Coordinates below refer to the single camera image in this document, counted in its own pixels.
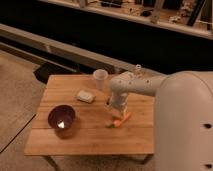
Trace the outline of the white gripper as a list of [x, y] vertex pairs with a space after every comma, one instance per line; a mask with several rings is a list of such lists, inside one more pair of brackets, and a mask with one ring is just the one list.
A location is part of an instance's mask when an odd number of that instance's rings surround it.
[[110, 100], [109, 100], [109, 106], [114, 108], [111, 110], [111, 115], [115, 118], [120, 117], [120, 112], [118, 110], [122, 110], [121, 114], [122, 117], [125, 117], [127, 115], [127, 93], [115, 93], [113, 92], [111, 94]]

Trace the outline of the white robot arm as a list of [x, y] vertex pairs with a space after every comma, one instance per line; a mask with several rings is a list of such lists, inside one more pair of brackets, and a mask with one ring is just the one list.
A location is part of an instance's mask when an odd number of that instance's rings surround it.
[[155, 98], [155, 171], [213, 171], [213, 71], [143, 79], [125, 72], [109, 87], [115, 108], [123, 106], [127, 93]]

